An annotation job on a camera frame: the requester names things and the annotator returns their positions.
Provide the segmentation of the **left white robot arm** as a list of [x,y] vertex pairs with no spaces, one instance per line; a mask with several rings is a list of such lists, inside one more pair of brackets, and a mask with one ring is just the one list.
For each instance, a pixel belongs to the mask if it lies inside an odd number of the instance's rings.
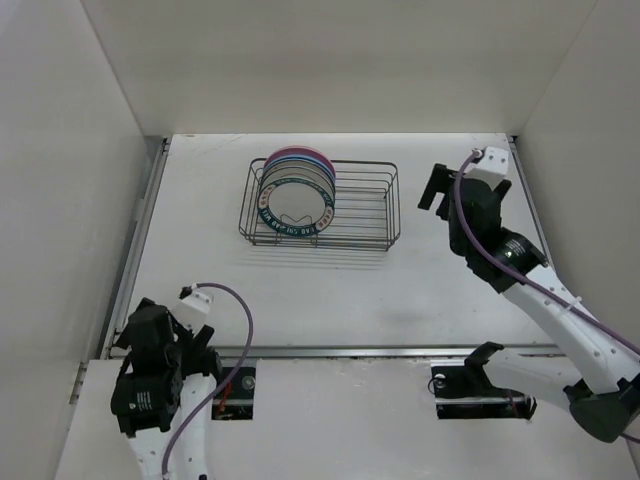
[[116,346],[128,351],[110,400],[143,479],[211,479],[205,447],[208,403],[180,425],[205,398],[223,387],[224,373],[209,345],[212,300],[194,292],[172,309],[148,298],[129,316]]

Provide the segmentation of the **white plate flower outline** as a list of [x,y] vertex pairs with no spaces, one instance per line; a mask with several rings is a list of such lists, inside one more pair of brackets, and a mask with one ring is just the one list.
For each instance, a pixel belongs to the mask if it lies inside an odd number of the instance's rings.
[[284,168],[274,172],[268,172],[261,180],[261,185],[266,186],[269,185],[276,180],[281,179],[303,179],[308,180],[312,183],[315,183],[326,190],[328,193],[335,193],[334,186],[329,182],[329,180],[321,173],[317,173],[315,171],[306,169],[306,168]]

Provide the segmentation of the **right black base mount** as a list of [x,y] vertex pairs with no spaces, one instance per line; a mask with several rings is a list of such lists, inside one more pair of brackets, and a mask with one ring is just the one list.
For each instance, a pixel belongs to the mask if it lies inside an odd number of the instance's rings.
[[530,420],[537,401],[519,391],[492,386],[465,365],[433,365],[428,389],[439,420]]

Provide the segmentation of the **pink plate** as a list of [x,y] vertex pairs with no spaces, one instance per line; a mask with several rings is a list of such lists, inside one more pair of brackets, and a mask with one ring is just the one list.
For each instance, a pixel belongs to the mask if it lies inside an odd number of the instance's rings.
[[273,163],[274,161],[278,160],[281,157],[290,156],[290,155],[310,157],[310,158],[313,158],[315,161],[324,164],[326,167],[330,169],[333,168],[332,162],[320,151],[313,149],[311,147],[305,147],[305,146],[299,146],[299,145],[287,146],[287,147],[283,147],[276,150],[266,159],[265,166],[268,166],[270,163]]

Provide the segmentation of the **right aluminium side rail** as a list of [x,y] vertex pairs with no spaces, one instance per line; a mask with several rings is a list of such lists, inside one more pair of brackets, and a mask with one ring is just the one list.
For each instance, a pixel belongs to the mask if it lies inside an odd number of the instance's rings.
[[549,252],[549,247],[548,247],[548,242],[544,233],[544,230],[542,228],[542,224],[540,222],[540,218],[533,200],[533,196],[532,196],[532,192],[531,189],[529,187],[527,178],[525,176],[525,172],[524,172],[524,168],[522,165],[522,161],[519,155],[519,151],[517,148],[517,136],[514,135],[508,135],[507,136],[507,140],[509,143],[509,147],[511,150],[511,155],[513,157],[514,163],[515,163],[515,167],[517,170],[517,174],[520,180],[520,183],[522,185],[523,191],[524,191],[524,195],[527,201],[527,205],[528,205],[528,209],[529,212],[532,216],[533,219],[533,223],[535,226],[535,230],[536,230],[536,236],[537,239],[539,241],[540,244],[540,250],[542,251],[542,253],[547,257],[547,259],[549,260],[550,263],[553,263],[552,258],[551,258],[551,254]]

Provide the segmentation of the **blue plate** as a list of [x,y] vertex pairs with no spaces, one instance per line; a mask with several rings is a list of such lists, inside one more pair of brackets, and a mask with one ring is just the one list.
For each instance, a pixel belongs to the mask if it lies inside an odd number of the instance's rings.
[[264,171],[268,171],[274,168],[276,165],[283,164],[287,161],[303,161],[310,165],[317,166],[322,171],[331,175],[333,177],[336,176],[336,170],[333,166],[333,163],[323,155],[305,155],[302,153],[294,153],[290,155],[282,155],[279,157],[275,157],[273,159],[269,158],[264,165]]

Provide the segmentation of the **left aluminium side rail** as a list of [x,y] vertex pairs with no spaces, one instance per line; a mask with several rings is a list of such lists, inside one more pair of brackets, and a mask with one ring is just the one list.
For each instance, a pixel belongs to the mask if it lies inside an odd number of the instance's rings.
[[134,197],[119,265],[92,359],[109,357],[113,339],[124,322],[172,137],[145,136],[144,140],[147,156]]

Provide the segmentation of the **aluminium side rail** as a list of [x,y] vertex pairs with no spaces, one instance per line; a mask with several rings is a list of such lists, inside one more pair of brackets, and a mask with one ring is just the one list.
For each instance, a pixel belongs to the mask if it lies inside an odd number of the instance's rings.
[[514,135],[508,135],[507,136],[507,140],[509,143],[509,147],[511,150],[511,155],[513,157],[514,163],[515,163],[515,167],[517,170],[517,174],[520,180],[520,183],[522,185],[523,191],[524,191],[524,195],[527,201],[527,205],[528,205],[528,209],[529,212],[532,216],[533,219],[533,223],[535,226],[535,230],[536,230],[536,236],[537,239],[539,241],[540,244],[540,250],[542,251],[542,253],[547,257],[547,259],[549,260],[550,263],[553,263],[552,258],[551,258],[551,254],[549,252],[549,247],[548,247],[548,242],[544,233],[544,230],[542,228],[542,224],[540,222],[540,218],[533,200],[533,196],[532,196],[532,192],[531,189],[529,187],[527,178],[525,176],[525,172],[524,172],[524,168],[522,165],[522,161],[519,155],[519,151],[517,148],[517,136]]
[[124,322],[172,137],[145,136],[144,140],[147,156],[134,197],[119,265],[92,359],[109,357],[113,339]]

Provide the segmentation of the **front aluminium rail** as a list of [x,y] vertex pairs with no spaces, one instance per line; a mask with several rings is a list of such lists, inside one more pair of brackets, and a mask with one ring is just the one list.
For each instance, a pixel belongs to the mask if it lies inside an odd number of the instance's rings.
[[[243,347],[216,346],[215,350],[224,358],[239,357]],[[330,359],[330,358],[459,358],[466,357],[475,350],[476,346],[418,346],[418,347],[362,347],[362,346],[263,346],[251,347],[248,358],[261,359]],[[522,356],[532,357],[559,357],[563,356],[560,349],[553,345],[507,345]],[[125,350],[111,347],[105,350],[101,359],[124,358]]]

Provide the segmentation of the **green rimmed white plate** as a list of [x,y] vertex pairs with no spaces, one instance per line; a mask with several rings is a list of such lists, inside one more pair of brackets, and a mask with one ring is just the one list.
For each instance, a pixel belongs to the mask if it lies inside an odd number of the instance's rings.
[[334,199],[319,185],[303,179],[281,179],[262,186],[257,204],[262,222],[284,236],[311,237],[333,221]]

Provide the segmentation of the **white plate orange sunburst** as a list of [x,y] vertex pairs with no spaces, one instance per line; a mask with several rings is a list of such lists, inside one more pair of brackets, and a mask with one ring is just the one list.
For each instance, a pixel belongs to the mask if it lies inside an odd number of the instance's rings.
[[321,166],[306,160],[289,160],[274,165],[264,171],[262,183],[268,184],[278,179],[300,177],[316,183],[324,181],[331,187],[335,186],[335,179]]

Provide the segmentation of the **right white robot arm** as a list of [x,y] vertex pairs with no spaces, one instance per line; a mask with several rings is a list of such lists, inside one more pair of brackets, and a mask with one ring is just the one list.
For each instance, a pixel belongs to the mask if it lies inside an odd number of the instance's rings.
[[511,183],[490,186],[443,164],[433,167],[418,203],[446,221],[449,247],[467,268],[527,314],[551,338],[571,366],[551,367],[496,342],[485,342],[463,367],[434,383],[445,399],[523,394],[515,414],[530,419],[543,400],[566,412],[590,436],[612,443],[626,437],[639,416],[639,350],[595,320],[523,235],[501,224],[501,203]]

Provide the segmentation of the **grey wire dish rack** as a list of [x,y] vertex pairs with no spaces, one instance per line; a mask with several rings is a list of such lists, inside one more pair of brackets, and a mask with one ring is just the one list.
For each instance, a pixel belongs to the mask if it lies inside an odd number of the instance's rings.
[[335,181],[294,160],[249,164],[238,230],[254,246],[387,251],[400,237],[398,169],[390,162],[335,160]]

